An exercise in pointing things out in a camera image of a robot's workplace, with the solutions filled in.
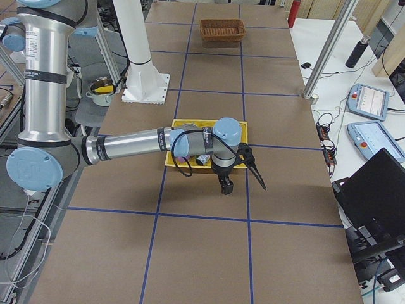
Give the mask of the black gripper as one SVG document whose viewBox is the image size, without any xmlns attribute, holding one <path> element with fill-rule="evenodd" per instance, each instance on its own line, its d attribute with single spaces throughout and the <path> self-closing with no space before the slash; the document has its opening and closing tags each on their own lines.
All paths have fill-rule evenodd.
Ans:
<svg viewBox="0 0 405 304">
<path fill-rule="evenodd" d="M 218 176 L 221 185 L 221 193 L 224 195 L 231 194 L 234 189 L 234 184 L 230 179 L 230 174 L 232 173 L 234 166 L 222 167 L 217 164 L 212 164 L 211 169 Z"/>
</svg>

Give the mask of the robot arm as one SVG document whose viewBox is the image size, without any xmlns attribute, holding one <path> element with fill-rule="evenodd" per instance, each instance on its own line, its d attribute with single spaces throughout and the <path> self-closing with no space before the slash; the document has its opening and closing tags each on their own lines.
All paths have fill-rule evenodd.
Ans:
<svg viewBox="0 0 405 304">
<path fill-rule="evenodd" d="M 25 27 L 25 128 L 6 161 L 13 182 L 45 191 L 84 166 L 168 151 L 174 158 L 210 156 L 222 193 L 232 192 L 229 175 L 248 159 L 242 128 L 233 118 L 221 118 L 212 127 L 188 124 L 121 136 L 67 133 L 68 41 L 75 32 L 99 32 L 95 1 L 20 1 L 17 15 Z"/>
</svg>

